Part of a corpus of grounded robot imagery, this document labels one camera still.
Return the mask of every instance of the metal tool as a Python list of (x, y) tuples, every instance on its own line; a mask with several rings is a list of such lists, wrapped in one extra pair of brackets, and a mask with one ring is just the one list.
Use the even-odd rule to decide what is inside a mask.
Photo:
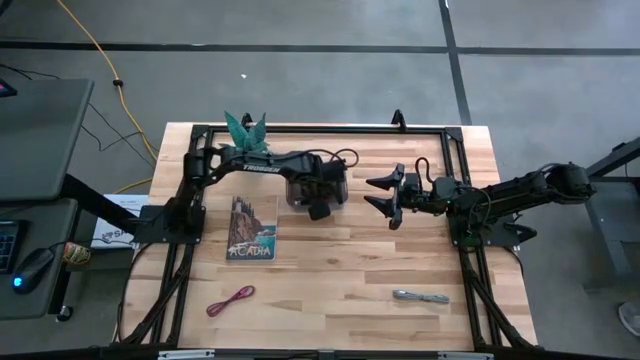
[(446, 295), (428, 295), (412, 293), (404, 290), (393, 290), (393, 297), (398, 300), (422, 300), (429, 302), (437, 302), (440, 304), (448, 304), (449, 297)]

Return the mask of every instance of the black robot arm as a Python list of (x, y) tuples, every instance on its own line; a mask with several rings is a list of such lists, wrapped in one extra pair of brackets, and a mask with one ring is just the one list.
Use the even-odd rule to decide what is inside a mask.
[(390, 229), (395, 230), (402, 223), (402, 208), (455, 215), (461, 219), (459, 226), (474, 232), (522, 210), (550, 202), (580, 204), (595, 193), (585, 169), (572, 163), (548, 164), (523, 177), (482, 189), (451, 177), (439, 177), (432, 182), (431, 191), (424, 191), (419, 176), (418, 173), (405, 176), (404, 165), (398, 165), (387, 177), (367, 180), (378, 188), (394, 189), (391, 199), (365, 196), (385, 217), (391, 218)]
[[(332, 154), (332, 158), (324, 162), (314, 152), (326, 152)], [(220, 164), (216, 167), (211, 165), (214, 157), (220, 158)], [(234, 171), (277, 174), (283, 176), (289, 184), (300, 185), (305, 198), (303, 205), (310, 205), (311, 218), (322, 219), (331, 214), (327, 204), (329, 198), (335, 198), (338, 203), (346, 200), (336, 186), (346, 181), (346, 169), (347, 165), (339, 157), (339, 152), (321, 149), (286, 154), (244, 152), (227, 145), (198, 149), (183, 157), (182, 181), (176, 195), (165, 205), (167, 227), (189, 230), (189, 227), (198, 224), (199, 220), (191, 212), (196, 194)]]

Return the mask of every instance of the red cable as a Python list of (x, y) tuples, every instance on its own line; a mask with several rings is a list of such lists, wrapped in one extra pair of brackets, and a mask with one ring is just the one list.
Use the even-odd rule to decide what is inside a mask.
[(256, 288), (253, 287), (253, 285), (245, 286), (242, 289), (238, 290), (238, 292), (230, 297), (229, 300), (209, 305), (209, 307), (207, 307), (207, 315), (209, 315), (209, 317), (215, 317), (220, 314), (220, 312), (222, 312), (222, 310), (227, 307), (227, 305), (237, 300), (246, 299), (249, 296), (253, 295), (253, 293), (255, 292)]

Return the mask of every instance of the wooden table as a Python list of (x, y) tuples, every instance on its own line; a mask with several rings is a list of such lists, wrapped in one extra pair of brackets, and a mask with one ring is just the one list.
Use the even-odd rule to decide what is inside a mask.
[[(175, 194), (192, 125), (167, 124), (151, 186), (151, 204), (164, 204)], [(499, 182), (488, 128), (467, 126), (463, 134), (473, 184), (483, 187)], [(233, 143), (228, 134), (216, 135), (215, 142)], [(388, 175), (397, 162), (413, 169), (415, 159), (425, 156), (432, 165), (431, 176), (443, 175), (437, 137), (268, 134), (267, 142), (270, 150), (278, 153), (305, 148), (357, 150), (360, 163), (348, 171), (349, 200), (331, 217), (313, 222), (306, 212), (296, 213), (288, 207), (285, 182), (279, 176), (236, 172), (208, 187), (205, 234), (196, 247), (179, 346), (472, 349), (460, 261), (450, 244), (446, 217), (405, 211), (402, 227), (391, 231), (388, 221), (363, 199), (365, 194), (390, 196), (367, 185), (365, 179)], [(225, 261), (233, 195), (281, 196), (275, 261)], [(156, 300), (166, 252), (167, 245), (151, 246), (133, 270), (123, 320), (126, 334)], [(488, 248), (487, 261), (497, 303), (523, 336), (535, 343), (517, 262), (500, 248)], [(226, 300), (249, 284), (257, 289), (253, 297), (232, 304), (216, 318), (207, 317), (209, 304)], [(446, 294), (452, 302), (398, 301), (392, 298), (393, 289)], [(165, 316), (163, 339), (172, 308), (173, 302)], [(489, 339), (481, 305), (479, 312), (483, 334)]]

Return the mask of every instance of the concrete floor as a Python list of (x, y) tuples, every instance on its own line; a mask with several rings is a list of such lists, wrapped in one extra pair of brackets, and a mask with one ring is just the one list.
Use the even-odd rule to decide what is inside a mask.
[[(66, 3), (105, 42), (446, 45), (437, 0)], [(640, 5), (634, 0), (448, 4), (458, 46), (640, 47)], [(85, 37), (55, 1), (21, 0), (0, 18), (0, 40)], [(446, 54), (111, 52), (110, 57), (126, 83), (131, 111), (156, 146), (166, 122), (221, 120), (224, 110), (266, 111), (271, 121), (387, 123), (401, 108), (413, 124), (461, 124)], [(97, 52), (4, 49), (0, 63), (93, 79), (92, 103), (121, 132), (134, 131)], [(460, 64), (472, 123), (490, 127), (505, 179), (550, 161), (589, 165), (640, 135), (638, 56), (461, 55)], [(3, 69), (0, 76), (17, 79)], [(90, 111), (85, 126), (103, 143), (117, 139)], [(132, 143), (143, 150), (138, 139)], [(101, 153), (86, 134), (80, 135), (70, 171), (105, 193), (152, 174), (125, 144)], [(632, 164), (629, 173), (639, 174), (640, 166)], [(147, 191), (143, 186), (132, 193)], [(582, 290), (603, 262), (584, 207), (546, 206), (527, 211), (522, 223), (539, 232), (521, 255), (540, 344), (640, 358), (640, 340), (616, 315), (617, 304), (638, 294)], [(124, 275), (87, 276), (68, 323), (44, 318), (1, 327), (0, 352), (107, 344)]]

